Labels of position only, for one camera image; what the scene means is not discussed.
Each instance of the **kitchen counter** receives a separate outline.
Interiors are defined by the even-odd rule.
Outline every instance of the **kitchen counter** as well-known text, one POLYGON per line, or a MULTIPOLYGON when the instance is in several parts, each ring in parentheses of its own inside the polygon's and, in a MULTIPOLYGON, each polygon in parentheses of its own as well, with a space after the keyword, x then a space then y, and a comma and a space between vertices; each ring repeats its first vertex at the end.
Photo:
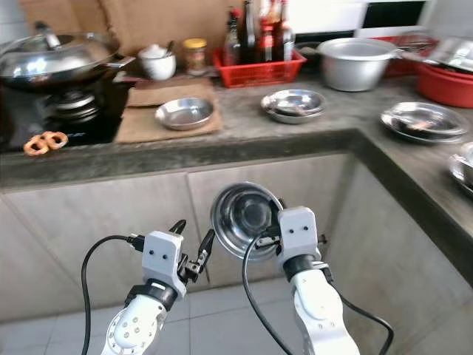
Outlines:
MULTIPOLYGON (((143 172, 216 163, 350 151, 384 184, 434 243, 473 285, 473 200, 449 176, 448 157, 460 143, 422 146, 395 137, 379 114, 400 101, 426 101, 415 78, 388 78, 372 92, 337 92, 319 78, 302 75, 292 84, 216 87, 224 128, 216 134, 129 145, 100 144, 62 149, 44 158, 3 154, 3 190, 51 183, 111 179, 143 172), (301 126, 278 124, 259 108, 263 95, 304 88, 327 98, 327 113, 301 126)), ((473 109, 458 109, 473 125, 473 109)), ((473 141, 473 131, 465 141, 473 141)))

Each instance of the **glass jar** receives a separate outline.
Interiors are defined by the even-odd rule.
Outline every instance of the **glass jar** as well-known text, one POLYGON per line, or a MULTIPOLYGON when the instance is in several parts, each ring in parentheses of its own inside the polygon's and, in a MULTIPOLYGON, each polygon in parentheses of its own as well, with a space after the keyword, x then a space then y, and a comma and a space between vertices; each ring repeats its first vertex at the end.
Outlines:
POLYGON ((204 75, 207 41, 202 38, 190 38, 186 39, 183 44, 186 49, 187 73, 194 76, 204 75))

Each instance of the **black stovetop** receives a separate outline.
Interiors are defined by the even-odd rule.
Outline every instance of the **black stovetop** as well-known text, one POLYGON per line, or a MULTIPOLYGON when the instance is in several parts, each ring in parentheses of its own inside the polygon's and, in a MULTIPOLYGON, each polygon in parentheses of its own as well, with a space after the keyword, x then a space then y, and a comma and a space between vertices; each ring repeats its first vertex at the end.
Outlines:
POLYGON ((0 151, 20 152, 32 136, 44 131, 66 133, 67 146, 112 142, 120 126, 129 88, 129 85, 113 84, 106 79, 93 84, 87 89, 98 97, 100 114, 90 121, 71 124, 45 117, 46 95, 0 87, 0 151))

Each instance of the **pretzel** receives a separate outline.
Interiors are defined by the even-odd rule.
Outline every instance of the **pretzel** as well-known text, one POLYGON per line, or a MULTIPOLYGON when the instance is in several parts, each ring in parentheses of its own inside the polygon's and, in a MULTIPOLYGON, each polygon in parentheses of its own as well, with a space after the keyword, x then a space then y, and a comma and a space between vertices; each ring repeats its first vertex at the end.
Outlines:
POLYGON ((38 155, 48 153, 50 148, 47 146, 46 141, 41 138, 41 135, 35 135, 23 145, 23 150, 30 157, 37 157, 38 155))
POLYGON ((41 135, 41 138, 46 141, 52 150, 62 148, 68 142, 67 136, 63 132, 46 131, 41 135))

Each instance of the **kitchen cabinet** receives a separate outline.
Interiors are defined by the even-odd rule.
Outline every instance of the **kitchen cabinet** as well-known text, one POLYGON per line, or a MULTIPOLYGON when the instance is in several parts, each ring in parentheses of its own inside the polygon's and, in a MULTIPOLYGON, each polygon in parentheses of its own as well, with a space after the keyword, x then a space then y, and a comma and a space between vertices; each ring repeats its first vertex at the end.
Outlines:
MULTIPOLYGON (((348 300, 395 329, 391 354, 472 353, 473 290, 361 164, 326 261, 348 300)), ((345 319, 361 353, 378 353, 384 328, 348 309, 345 319)))
MULTIPOLYGON (((287 206, 310 207, 315 215, 319 234, 329 223, 334 201, 338 194, 341 171, 347 155, 324 155, 274 163, 258 163, 226 169, 210 169, 188 175, 197 225, 200 235, 210 227, 210 210, 221 189, 231 183, 252 181, 262 184, 287 206)), ((209 260, 208 276, 212 286, 241 282, 241 260, 231 256, 219 243, 214 244, 209 260)), ((252 280, 278 274, 275 260, 250 263, 252 280)))
MULTIPOLYGON (((186 219, 183 251, 195 257, 200 244, 185 173, 10 192, 5 198, 78 285, 87 250, 107 235, 167 230, 186 219)), ((142 276, 141 253, 129 244, 113 240, 100 246, 87 274, 92 306, 123 302, 130 288, 143 282, 142 276)), ((189 285, 191 289, 204 287, 206 275, 197 286, 189 285)))
POLYGON ((78 285, 0 197, 0 320, 77 308, 78 285))

